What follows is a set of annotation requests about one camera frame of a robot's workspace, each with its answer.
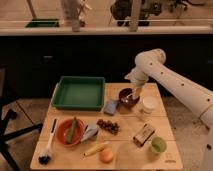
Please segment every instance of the green plastic tray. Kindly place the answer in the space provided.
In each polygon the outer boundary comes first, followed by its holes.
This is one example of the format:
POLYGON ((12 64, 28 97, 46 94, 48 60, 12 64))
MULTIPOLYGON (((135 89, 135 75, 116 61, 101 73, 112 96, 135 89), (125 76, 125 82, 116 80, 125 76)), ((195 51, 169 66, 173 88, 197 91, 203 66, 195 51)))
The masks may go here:
POLYGON ((33 27, 59 27, 58 19, 32 19, 26 28, 33 27))
POLYGON ((103 77, 63 76, 52 106, 58 109, 99 111, 104 104, 104 89, 103 77))

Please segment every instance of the black cabinet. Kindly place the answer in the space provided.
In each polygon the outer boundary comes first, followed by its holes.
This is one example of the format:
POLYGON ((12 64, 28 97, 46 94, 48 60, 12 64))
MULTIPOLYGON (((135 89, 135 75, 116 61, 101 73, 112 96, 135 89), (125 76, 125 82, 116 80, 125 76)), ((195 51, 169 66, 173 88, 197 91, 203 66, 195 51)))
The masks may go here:
POLYGON ((2 36, 0 66, 20 97, 50 97, 63 75, 124 82, 135 56, 162 48, 165 65, 213 88, 213 35, 2 36))

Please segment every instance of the brown bowl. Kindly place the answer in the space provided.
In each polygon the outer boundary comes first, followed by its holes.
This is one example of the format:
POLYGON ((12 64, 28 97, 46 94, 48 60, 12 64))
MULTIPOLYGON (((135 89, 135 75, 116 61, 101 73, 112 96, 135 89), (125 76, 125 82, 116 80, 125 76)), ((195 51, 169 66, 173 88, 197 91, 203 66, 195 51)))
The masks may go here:
POLYGON ((131 88, 125 88, 119 92, 119 102, 127 108, 135 106, 139 100, 140 97, 138 97, 137 99, 132 98, 131 88))

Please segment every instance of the red bowl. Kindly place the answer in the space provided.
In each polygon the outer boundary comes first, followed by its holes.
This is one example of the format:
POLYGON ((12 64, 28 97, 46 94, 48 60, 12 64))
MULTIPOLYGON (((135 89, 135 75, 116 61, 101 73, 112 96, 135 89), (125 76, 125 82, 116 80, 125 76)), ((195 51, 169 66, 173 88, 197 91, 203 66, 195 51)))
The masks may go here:
POLYGON ((119 102, 127 108, 135 106, 140 100, 140 96, 137 99, 132 98, 132 89, 125 88, 119 92, 119 102))
POLYGON ((72 141, 70 144, 67 144, 66 138, 67 138, 67 134, 70 130, 71 125, 72 125, 72 119, 68 119, 68 120, 63 121, 58 126, 58 129, 57 129, 57 133, 56 133, 57 139, 65 147, 72 147, 72 146, 78 144, 84 133, 84 123, 82 120, 77 119, 77 126, 75 128, 72 141))

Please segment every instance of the black chair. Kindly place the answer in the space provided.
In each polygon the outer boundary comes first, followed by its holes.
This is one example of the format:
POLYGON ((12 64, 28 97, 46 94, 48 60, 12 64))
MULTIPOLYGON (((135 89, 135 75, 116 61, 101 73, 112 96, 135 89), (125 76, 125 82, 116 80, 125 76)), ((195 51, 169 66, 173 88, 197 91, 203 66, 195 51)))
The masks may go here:
POLYGON ((175 0, 174 3, 170 4, 170 12, 173 12, 174 8, 177 8, 178 5, 183 6, 183 10, 186 11, 188 9, 188 5, 184 3, 184 1, 188 2, 188 0, 175 0))
POLYGON ((13 168, 14 171, 19 171, 19 167, 16 164, 13 157, 8 152, 8 145, 6 142, 8 140, 11 140, 13 138, 16 138, 18 136, 21 136, 23 134, 26 134, 33 130, 41 131, 41 128, 43 124, 34 124, 33 121, 29 118, 29 116, 26 114, 25 110, 22 108, 22 106, 18 103, 17 97, 14 97, 14 94, 12 91, 10 91, 6 85, 6 72, 4 68, 0 69, 0 152, 4 156, 4 158, 7 160, 9 165, 13 168), (17 117, 17 113, 13 111, 12 109, 9 109, 6 113, 5 117, 2 118, 2 109, 3 106, 15 102, 18 107, 23 111, 23 113, 27 116, 27 118, 31 121, 33 126, 27 127, 15 132, 7 133, 5 134, 5 130, 7 128, 8 122, 10 119, 15 119, 17 117))

